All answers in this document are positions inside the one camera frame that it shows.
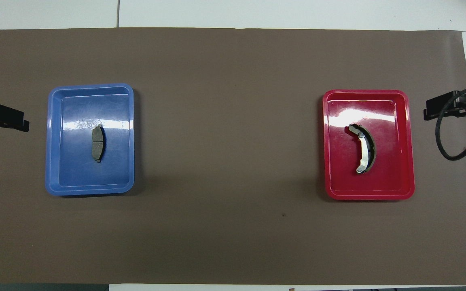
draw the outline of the curved metal part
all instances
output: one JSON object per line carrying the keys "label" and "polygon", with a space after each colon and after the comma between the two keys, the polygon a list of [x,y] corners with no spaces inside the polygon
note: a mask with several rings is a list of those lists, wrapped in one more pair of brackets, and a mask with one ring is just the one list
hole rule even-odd
{"label": "curved metal part", "polygon": [[105,134],[102,124],[98,124],[98,126],[93,129],[92,139],[93,147],[91,149],[91,155],[96,162],[101,162],[105,150]]}
{"label": "curved metal part", "polygon": [[375,147],[375,141],[371,136],[370,132],[357,124],[350,124],[348,130],[353,134],[357,135],[361,143],[361,160],[360,165],[355,169],[358,174],[366,173],[371,169],[375,162],[377,155],[377,149]]}

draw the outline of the brown mat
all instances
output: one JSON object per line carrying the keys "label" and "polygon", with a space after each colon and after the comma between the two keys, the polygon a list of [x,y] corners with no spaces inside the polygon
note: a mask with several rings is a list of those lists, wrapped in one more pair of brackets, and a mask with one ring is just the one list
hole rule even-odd
{"label": "brown mat", "polygon": [[[48,93],[112,82],[135,89],[135,186],[49,195]],[[0,103],[31,123],[0,129],[0,282],[466,285],[466,158],[444,160],[422,119],[462,88],[459,32],[0,31]],[[411,199],[326,196],[330,89],[408,94]],[[466,146],[466,119],[444,129]]]}

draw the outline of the cable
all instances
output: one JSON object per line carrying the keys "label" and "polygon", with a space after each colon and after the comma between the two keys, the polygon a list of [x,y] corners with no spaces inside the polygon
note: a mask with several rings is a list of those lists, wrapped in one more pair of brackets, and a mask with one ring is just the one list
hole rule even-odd
{"label": "cable", "polygon": [[440,153],[442,153],[442,156],[444,156],[447,160],[460,160],[464,156],[466,156],[466,149],[464,149],[461,153],[451,156],[449,155],[445,149],[443,148],[442,145],[442,140],[440,138],[440,126],[442,125],[442,118],[445,116],[445,111],[449,108],[449,106],[459,97],[463,96],[463,94],[466,94],[466,89],[460,91],[458,94],[455,94],[451,99],[445,103],[443,106],[442,110],[440,111],[440,114],[438,115],[438,120],[436,120],[436,127],[434,129],[434,135],[436,137],[436,145],[438,146],[438,149],[440,150]]}

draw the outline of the plastic tray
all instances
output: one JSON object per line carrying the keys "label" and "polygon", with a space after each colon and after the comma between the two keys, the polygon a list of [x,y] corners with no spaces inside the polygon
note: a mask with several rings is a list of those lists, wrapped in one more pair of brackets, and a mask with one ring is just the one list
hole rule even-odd
{"label": "plastic tray", "polygon": [[[134,184],[134,96],[127,84],[65,86],[48,100],[46,189],[56,196],[124,193]],[[106,148],[93,160],[92,129]]]}
{"label": "plastic tray", "polygon": [[[415,190],[409,101],[398,90],[331,90],[323,97],[325,185],[334,199],[407,199]],[[357,174],[361,145],[347,126],[372,135],[377,154]]]}

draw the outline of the red tray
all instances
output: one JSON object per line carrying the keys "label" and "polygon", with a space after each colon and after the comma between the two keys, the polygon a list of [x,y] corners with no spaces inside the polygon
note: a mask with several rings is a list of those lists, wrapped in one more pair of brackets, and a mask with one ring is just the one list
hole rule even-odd
{"label": "red tray", "polygon": [[[408,199],[415,190],[409,100],[398,90],[331,90],[323,97],[325,186],[334,199]],[[347,127],[367,129],[377,154],[357,174],[361,145]]]}

